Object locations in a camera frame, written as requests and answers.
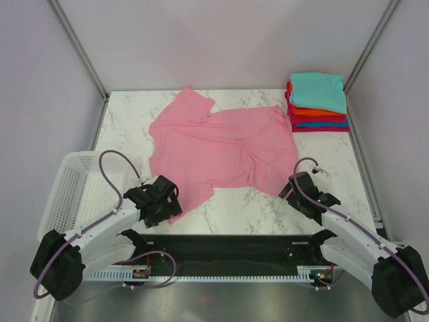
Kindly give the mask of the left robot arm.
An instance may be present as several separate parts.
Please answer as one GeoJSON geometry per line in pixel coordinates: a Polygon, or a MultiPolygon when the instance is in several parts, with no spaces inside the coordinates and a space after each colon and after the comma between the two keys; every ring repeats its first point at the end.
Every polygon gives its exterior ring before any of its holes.
{"type": "Polygon", "coordinates": [[[119,196],[119,202],[105,215],[60,233],[53,229],[42,238],[30,272],[39,288],[57,301],[67,299],[91,274],[112,264],[142,263],[147,240],[134,230],[143,223],[155,227],[182,213],[178,187],[165,176],[142,184],[119,196]]]}

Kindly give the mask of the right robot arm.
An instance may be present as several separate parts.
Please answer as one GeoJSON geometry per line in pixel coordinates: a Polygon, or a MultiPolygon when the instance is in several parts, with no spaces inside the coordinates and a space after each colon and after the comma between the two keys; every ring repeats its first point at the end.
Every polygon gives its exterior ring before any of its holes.
{"type": "Polygon", "coordinates": [[[408,311],[428,314],[417,309],[428,303],[428,275],[416,249],[399,247],[371,231],[335,196],[320,191],[307,172],[290,176],[280,197],[323,228],[307,247],[311,262],[338,264],[371,291],[391,318],[408,311]]]}

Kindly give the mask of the pink t-shirt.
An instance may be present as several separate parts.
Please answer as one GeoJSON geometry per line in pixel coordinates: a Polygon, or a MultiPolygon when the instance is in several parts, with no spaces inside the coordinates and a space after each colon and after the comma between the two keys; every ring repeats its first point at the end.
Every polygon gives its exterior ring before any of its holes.
{"type": "Polygon", "coordinates": [[[250,186],[276,197],[298,161],[290,120],[279,106],[213,113],[214,105],[186,87],[149,127],[151,173],[177,185],[183,215],[217,188],[250,186]]]}

